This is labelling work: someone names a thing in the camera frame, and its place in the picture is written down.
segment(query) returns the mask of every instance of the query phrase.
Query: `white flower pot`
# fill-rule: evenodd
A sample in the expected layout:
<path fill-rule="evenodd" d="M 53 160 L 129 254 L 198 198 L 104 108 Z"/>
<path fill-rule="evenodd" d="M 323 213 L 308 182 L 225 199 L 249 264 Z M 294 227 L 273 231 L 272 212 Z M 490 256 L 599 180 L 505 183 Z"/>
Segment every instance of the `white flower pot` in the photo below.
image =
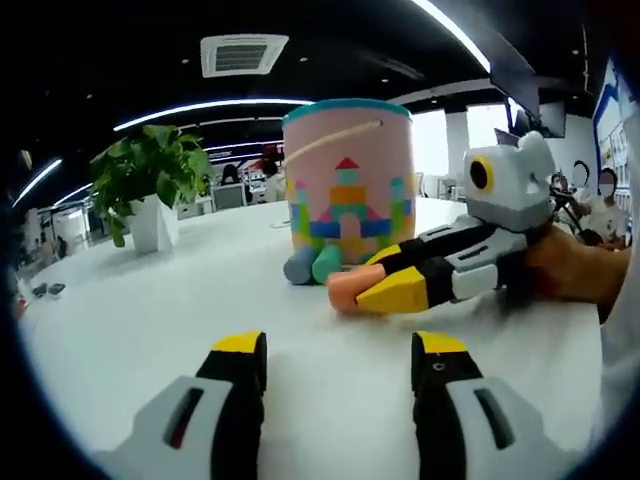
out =
<path fill-rule="evenodd" d="M 178 212 L 167 207 L 157 195 L 131 202 L 133 216 L 129 229 L 133 246 L 140 255 L 171 250 L 178 241 Z"/>

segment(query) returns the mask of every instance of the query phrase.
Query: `air conditioning vent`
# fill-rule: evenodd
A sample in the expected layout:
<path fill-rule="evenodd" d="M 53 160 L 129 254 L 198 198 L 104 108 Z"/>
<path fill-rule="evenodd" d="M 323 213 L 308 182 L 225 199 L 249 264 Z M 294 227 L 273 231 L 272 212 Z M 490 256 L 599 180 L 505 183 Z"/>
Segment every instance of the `air conditioning vent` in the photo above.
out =
<path fill-rule="evenodd" d="M 284 35 L 223 35 L 200 41 L 204 78 L 267 75 L 289 37 Z"/>

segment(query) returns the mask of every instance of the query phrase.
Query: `desk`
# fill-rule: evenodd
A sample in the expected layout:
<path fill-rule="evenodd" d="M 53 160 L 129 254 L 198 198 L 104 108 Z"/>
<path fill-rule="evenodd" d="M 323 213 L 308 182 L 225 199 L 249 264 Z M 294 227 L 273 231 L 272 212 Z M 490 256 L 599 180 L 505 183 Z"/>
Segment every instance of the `desk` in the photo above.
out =
<path fill-rule="evenodd" d="M 466 205 L 417 199 L 420 231 Z M 61 418 L 89 451 L 114 448 L 136 411 L 179 375 L 193 375 L 218 339 L 251 329 L 268 336 L 265 480 L 414 480 L 411 332 L 449 332 L 486 376 L 541 412 L 563 448 L 583 448 L 599 394 L 595 308 L 542 304 L 510 318 L 486 295 L 428 314 L 340 321 L 324 287 L 286 282 L 292 252 L 284 202 L 180 222 L 170 254 L 136 257 L 130 240 L 64 259 L 38 280 L 62 281 L 55 300 L 21 320 L 37 374 Z"/>

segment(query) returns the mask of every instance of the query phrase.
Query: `green leaves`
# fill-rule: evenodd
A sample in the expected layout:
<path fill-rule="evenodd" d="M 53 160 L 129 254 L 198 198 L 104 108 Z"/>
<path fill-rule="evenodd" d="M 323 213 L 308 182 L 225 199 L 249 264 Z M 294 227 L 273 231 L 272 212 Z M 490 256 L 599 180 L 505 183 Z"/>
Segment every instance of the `green leaves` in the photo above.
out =
<path fill-rule="evenodd" d="M 156 181 L 156 193 L 162 203 L 169 208 L 173 208 L 178 188 L 167 172 L 162 171 L 158 174 L 158 180 Z"/>
<path fill-rule="evenodd" d="M 91 160 L 96 212 L 105 218 L 117 247 L 124 246 L 123 220 L 133 215 L 131 201 L 157 194 L 167 206 L 193 202 L 213 176 L 196 135 L 175 126 L 145 125 Z"/>

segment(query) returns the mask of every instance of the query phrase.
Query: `black ceiling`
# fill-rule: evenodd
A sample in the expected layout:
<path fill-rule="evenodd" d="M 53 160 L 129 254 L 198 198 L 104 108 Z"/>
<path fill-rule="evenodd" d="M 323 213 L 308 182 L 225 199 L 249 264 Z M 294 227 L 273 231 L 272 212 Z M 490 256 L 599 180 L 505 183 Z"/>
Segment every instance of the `black ceiling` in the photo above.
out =
<path fill-rule="evenodd" d="M 433 3 L 452 17 L 462 3 L 471 6 L 538 75 L 560 78 L 568 85 L 563 91 L 542 92 L 543 96 L 564 98 L 570 112 L 591 114 L 593 96 L 583 91 L 582 21 L 578 10 L 570 8 L 573 2 Z M 64 161 L 25 197 L 22 209 L 50 205 L 90 181 L 88 160 L 118 138 L 113 127 L 144 114 L 247 97 L 386 100 L 487 76 L 453 36 L 410 0 L 118 0 L 89 10 L 78 9 L 77 2 L 68 7 L 56 4 L 32 17 L 24 17 L 31 20 L 13 39 L 17 105 L 10 114 L 12 141 L 15 149 L 31 152 L 36 170 L 56 156 Z M 467 14 L 461 21 L 473 19 Z M 284 34 L 290 39 L 269 75 L 202 78 L 200 39 L 233 33 Z M 604 56 L 588 38 L 593 47 L 589 55 L 593 91 Z M 301 62 L 302 57 L 308 61 Z M 418 102 L 408 107 L 454 110 L 494 100 L 499 101 L 500 95 L 485 91 L 439 98 L 437 105 Z M 205 109 L 155 123 L 282 116 L 291 108 Z M 279 129 L 274 121 L 227 123 L 203 127 L 200 134 L 204 146 L 213 146 L 271 140 Z M 31 175 L 15 175 L 14 191 Z"/>

